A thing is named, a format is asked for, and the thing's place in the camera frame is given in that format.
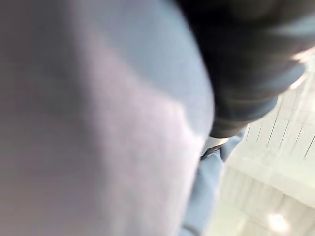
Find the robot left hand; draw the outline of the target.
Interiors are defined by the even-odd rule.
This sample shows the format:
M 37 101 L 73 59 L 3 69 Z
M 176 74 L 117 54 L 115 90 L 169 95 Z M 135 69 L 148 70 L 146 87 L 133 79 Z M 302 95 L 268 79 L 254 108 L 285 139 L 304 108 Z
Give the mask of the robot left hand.
M 302 80 L 315 46 L 312 0 L 180 0 L 215 99 L 202 152 L 220 150 Z

